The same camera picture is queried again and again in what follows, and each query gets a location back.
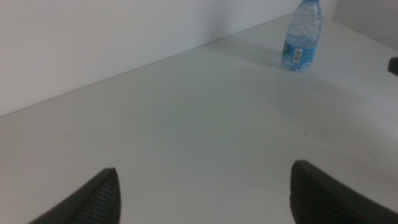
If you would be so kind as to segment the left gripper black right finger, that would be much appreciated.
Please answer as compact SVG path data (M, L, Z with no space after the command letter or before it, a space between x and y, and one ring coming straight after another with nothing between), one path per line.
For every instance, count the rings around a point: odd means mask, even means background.
M397 212L305 160L295 161L291 168L290 209L295 223L397 224Z

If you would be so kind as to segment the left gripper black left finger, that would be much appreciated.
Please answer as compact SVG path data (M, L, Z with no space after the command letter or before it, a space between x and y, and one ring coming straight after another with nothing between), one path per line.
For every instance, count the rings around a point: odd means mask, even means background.
M106 168L30 224L118 224L120 219L118 173Z

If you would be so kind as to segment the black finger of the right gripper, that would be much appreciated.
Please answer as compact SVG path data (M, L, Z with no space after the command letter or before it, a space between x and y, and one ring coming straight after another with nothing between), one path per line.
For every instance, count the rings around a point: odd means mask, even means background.
M392 57L389 59L387 71L398 76L398 57Z

